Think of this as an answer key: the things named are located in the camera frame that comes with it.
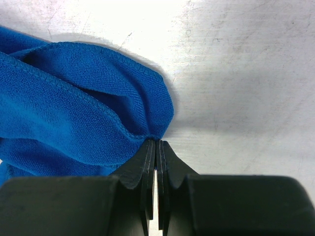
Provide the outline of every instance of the gray metal surface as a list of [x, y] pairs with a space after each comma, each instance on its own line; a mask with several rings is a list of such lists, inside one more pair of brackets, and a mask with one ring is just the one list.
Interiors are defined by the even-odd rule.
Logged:
[[163, 74], [164, 139], [199, 173], [286, 175], [315, 199], [314, 0], [0, 0], [0, 24]]

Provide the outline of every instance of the blue towel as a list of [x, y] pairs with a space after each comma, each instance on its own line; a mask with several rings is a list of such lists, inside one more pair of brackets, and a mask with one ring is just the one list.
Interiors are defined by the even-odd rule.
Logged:
[[0, 185], [108, 175], [173, 118], [162, 77], [110, 49], [0, 28]]

